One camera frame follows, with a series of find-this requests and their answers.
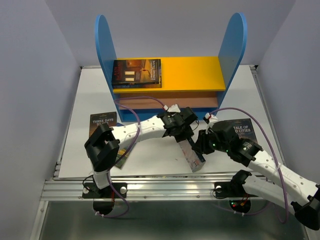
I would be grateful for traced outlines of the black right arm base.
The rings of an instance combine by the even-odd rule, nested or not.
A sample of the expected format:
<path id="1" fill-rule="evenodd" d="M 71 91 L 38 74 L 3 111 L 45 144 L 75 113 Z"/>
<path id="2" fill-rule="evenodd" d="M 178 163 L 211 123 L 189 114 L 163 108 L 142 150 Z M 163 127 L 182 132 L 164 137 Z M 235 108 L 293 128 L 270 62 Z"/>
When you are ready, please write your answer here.
<path id="1" fill-rule="evenodd" d="M 252 195 L 246 193 L 241 185 L 230 181 L 215 182 L 212 195 L 219 200 L 228 199 L 229 207 L 234 213 L 244 215 L 251 210 Z"/>

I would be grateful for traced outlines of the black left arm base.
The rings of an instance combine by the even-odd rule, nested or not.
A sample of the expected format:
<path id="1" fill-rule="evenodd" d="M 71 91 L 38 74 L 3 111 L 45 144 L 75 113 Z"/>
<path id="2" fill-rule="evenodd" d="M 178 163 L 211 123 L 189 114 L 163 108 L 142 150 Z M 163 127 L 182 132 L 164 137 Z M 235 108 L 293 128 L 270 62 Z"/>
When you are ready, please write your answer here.
<path id="1" fill-rule="evenodd" d="M 121 199 L 114 190 L 107 186 L 104 189 L 99 189 L 94 182 L 85 182 L 82 184 L 82 198 L 92 200 L 94 212 L 100 217 L 115 218 L 119 213 L 116 210 L 116 199 Z"/>

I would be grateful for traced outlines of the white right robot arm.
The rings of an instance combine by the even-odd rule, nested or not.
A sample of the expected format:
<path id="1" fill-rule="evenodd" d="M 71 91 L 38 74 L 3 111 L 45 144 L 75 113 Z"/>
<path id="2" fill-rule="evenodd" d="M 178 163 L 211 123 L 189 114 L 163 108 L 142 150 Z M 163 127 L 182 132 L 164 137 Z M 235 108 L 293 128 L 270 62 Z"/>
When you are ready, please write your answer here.
<path id="1" fill-rule="evenodd" d="M 320 185 L 277 163 L 256 142 L 240 138 L 226 120 L 200 130 L 192 149 L 201 155 L 224 152 L 233 161 L 271 180 L 267 183 L 252 175 L 237 178 L 230 182 L 233 194 L 246 192 L 284 208 L 291 207 L 289 211 L 301 224 L 311 230 L 320 229 Z"/>

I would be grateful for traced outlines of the Edward Tulane brown book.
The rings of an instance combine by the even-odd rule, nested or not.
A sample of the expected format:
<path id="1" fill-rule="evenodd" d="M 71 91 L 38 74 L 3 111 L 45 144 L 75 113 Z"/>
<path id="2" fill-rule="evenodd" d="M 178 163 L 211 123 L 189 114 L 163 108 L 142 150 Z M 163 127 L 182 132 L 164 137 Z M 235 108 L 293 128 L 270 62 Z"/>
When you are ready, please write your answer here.
<path id="1" fill-rule="evenodd" d="M 161 60 L 122 59 L 113 62 L 112 84 L 157 84 L 161 82 Z"/>

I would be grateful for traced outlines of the Jane Eyre blue book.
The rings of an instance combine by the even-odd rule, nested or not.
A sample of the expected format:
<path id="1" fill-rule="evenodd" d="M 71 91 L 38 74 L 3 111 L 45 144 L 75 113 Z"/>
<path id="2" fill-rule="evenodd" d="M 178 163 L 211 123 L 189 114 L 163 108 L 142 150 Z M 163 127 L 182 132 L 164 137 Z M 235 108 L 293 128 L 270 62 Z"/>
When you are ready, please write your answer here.
<path id="1" fill-rule="evenodd" d="M 161 88 L 162 84 L 159 83 L 137 83 L 131 82 L 126 84 L 112 84 L 113 89 L 148 89 L 148 88 Z"/>

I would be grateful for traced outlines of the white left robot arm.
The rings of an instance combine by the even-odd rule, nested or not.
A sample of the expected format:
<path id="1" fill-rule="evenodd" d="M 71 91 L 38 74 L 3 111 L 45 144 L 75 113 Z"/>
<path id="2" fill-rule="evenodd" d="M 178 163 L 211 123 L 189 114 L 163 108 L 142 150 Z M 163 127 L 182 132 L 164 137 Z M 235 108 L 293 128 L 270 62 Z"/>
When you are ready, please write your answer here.
<path id="1" fill-rule="evenodd" d="M 100 197 L 111 193 L 110 170 L 116 164 L 120 149 L 131 150 L 135 143 L 149 139 L 174 137 L 176 142 L 190 139 L 194 133 L 191 124 L 198 120 L 190 107 L 176 111 L 165 111 L 147 120 L 136 123 L 110 127 L 99 125 L 84 144 L 90 159 L 94 191 Z"/>

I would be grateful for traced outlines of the Animal Farm book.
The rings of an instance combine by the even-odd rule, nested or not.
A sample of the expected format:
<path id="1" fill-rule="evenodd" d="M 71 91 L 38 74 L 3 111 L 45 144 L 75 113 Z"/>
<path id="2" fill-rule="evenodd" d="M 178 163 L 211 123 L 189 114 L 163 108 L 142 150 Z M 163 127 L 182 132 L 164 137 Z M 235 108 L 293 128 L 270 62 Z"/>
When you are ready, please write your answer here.
<path id="1" fill-rule="evenodd" d="M 124 167 L 124 165 L 125 165 L 128 157 L 129 157 L 129 155 L 130 155 L 130 153 L 131 153 L 131 151 L 132 151 L 132 149 L 129 150 L 129 151 L 127 151 L 127 149 L 128 149 L 128 148 L 125 147 L 125 148 L 123 148 L 123 149 L 120 149 L 120 150 L 118 151 L 118 153 L 117 153 L 117 157 L 116 157 L 115 165 L 114 165 L 114 166 L 115 166 L 116 168 L 120 169 L 120 170 Z"/>

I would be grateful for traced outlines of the floral pink cover book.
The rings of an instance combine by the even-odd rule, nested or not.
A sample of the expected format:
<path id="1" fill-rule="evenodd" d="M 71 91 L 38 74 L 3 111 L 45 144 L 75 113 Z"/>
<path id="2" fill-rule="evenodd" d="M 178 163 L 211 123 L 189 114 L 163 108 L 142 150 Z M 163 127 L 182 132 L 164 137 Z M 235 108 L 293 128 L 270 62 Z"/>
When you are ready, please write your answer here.
<path id="1" fill-rule="evenodd" d="M 189 139 L 180 141 L 178 145 L 180 146 L 184 154 L 184 157 L 189 164 L 191 171 L 195 173 L 201 170 L 202 167 L 205 165 L 206 160 L 201 154 L 195 152 L 192 149 L 192 147 L 195 145 L 195 142 L 193 141 L 193 139 L 189 138 Z"/>

